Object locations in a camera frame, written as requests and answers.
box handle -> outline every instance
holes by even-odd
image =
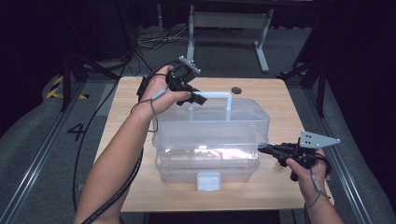
[[[231,101],[233,97],[227,91],[195,91],[194,93],[202,95],[205,98],[227,98],[226,110],[231,111]],[[193,104],[189,105],[189,110],[193,110]]]

dark background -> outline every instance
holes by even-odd
[[[0,3],[0,136],[41,104],[44,86],[58,74],[67,53],[82,53],[93,61],[118,58],[133,49],[138,24],[157,25],[155,5],[117,4],[120,7],[111,1]],[[395,210],[391,171],[396,163],[396,7],[391,1],[367,0],[334,1],[331,6],[334,9],[323,14],[314,7],[282,7],[272,25],[315,26],[300,62],[327,60],[328,80],[346,124]],[[187,22],[185,7],[164,7],[163,26]],[[129,19],[123,24],[129,29],[121,29],[119,15]]]

